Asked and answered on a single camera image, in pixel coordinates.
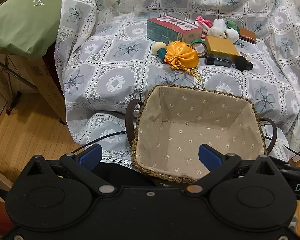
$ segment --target hardwood floor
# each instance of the hardwood floor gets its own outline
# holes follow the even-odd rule
[[[10,116],[4,111],[0,115],[0,172],[12,182],[33,155],[58,159],[77,147],[68,127],[39,94],[23,94]],[[293,164],[300,166],[300,161]],[[296,215],[300,236],[300,201]]]

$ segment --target yellow box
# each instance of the yellow box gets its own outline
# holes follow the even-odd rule
[[[206,36],[204,42],[208,48],[208,54],[231,57],[235,60],[236,56],[240,56],[237,49],[230,40]]]

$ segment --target brown wallet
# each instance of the brown wallet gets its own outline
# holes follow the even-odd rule
[[[257,37],[255,35],[254,32],[249,31],[247,29],[244,28],[240,28],[240,39],[244,40],[244,41],[248,41],[251,42],[253,44],[257,43]]]

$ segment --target basket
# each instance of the basket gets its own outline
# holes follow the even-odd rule
[[[140,105],[137,125],[133,113]],[[267,118],[273,127],[274,123]],[[222,154],[236,153],[255,160],[269,153],[253,103],[219,91],[163,85],[154,87],[145,103],[132,100],[126,111],[126,130],[135,167],[154,178],[192,183],[209,170],[199,161],[206,143]]]

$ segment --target basket handle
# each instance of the basket handle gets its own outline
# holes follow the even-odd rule
[[[272,139],[271,139],[271,142],[269,143],[269,146],[267,148],[267,155],[272,151],[274,145],[275,145],[275,142],[277,141],[277,136],[278,136],[278,132],[277,132],[277,126],[275,125],[274,121],[272,121],[271,119],[269,118],[266,118],[266,117],[262,117],[259,119],[259,121],[266,121],[266,122],[269,122],[272,126],[272,130],[273,130],[273,135],[272,135]]]
[[[133,126],[133,114],[134,114],[134,108],[136,107],[137,104],[139,104],[139,106],[142,106],[143,102],[139,99],[131,100],[126,110],[125,123],[126,123],[128,142],[130,146],[132,146],[132,141],[134,140],[135,137],[134,126]]]

